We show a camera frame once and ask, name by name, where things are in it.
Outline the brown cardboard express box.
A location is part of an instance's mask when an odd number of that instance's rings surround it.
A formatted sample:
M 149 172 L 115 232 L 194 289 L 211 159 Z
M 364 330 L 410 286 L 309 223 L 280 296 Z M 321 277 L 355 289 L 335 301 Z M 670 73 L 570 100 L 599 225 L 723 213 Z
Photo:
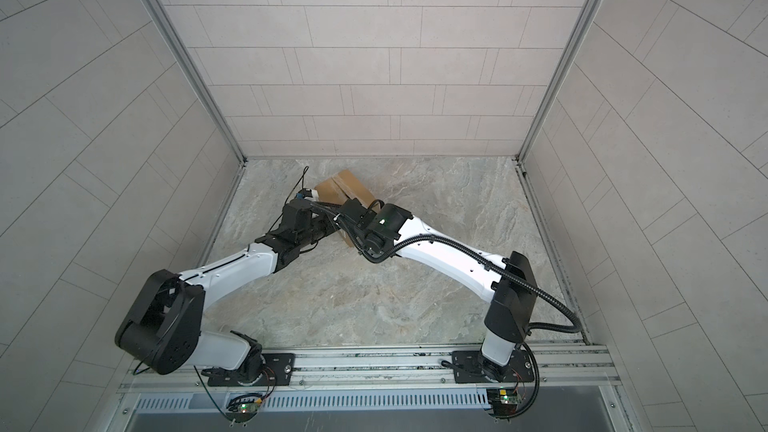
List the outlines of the brown cardboard express box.
M 319 202 L 324 209 L 332 212 L 331 217 L 338 216 L 339 208 L 349 199 L 359 199 L 368 206 L 374 195 L 349 170 L 343 170 L 336 175 L 318 183 L 313 189 L 319 193 Z

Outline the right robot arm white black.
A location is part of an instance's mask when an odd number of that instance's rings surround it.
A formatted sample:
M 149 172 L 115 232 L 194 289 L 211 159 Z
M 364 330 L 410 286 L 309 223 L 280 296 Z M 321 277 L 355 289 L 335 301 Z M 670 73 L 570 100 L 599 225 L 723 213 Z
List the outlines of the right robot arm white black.
M 395 256 L 414 260 L 487 302 L 482 361 L 499 369 L 509 366 L 525 341 L 536 301 L 537 285 L 527 258 L 517 252 L 502 257 L 471 248 L 392 203 L 375 211 L 350 199 L 335 213 L 334 222 L 368 261 L 380 263 Z

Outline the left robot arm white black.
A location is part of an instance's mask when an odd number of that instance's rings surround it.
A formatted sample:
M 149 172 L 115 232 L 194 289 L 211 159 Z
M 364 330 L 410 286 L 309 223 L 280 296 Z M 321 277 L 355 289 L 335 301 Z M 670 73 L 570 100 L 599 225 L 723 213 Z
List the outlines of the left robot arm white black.
M 262 346 L 236 331 L 204 332 L 204 312 L 241 287 L 286 268 L 304 248 L 335 233 L 338 209 L 293 199 L 284 205 L 278 228 L 243 251 L 182 273 L 152 273 L 115 333 L 116 346 L 160 375 L 196 366 L 230 384 L 255 383 L 265 369 Z

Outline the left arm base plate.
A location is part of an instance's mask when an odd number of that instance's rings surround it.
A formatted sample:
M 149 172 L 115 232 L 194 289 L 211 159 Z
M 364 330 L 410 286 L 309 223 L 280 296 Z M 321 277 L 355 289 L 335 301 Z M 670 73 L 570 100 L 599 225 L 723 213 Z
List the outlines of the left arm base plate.
M 290 384 L 296 355 L 266 353 L 247 358 L 236 370 L 204 369 L 201 375 L 212 387 L 287 386 Z

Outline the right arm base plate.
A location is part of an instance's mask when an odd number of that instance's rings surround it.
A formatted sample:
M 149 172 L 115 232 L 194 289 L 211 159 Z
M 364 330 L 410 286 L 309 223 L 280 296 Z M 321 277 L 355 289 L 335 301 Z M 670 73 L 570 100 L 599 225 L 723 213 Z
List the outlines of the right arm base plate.
M 485 358 L 479 350 L 454 351 L 451 358 L 442 362 L 453 371 L 459 384 L 482 383 L 533 383 L 535 371 L 530 354 L 524 349 L 514 349 L 508 363 L 498 365 Z

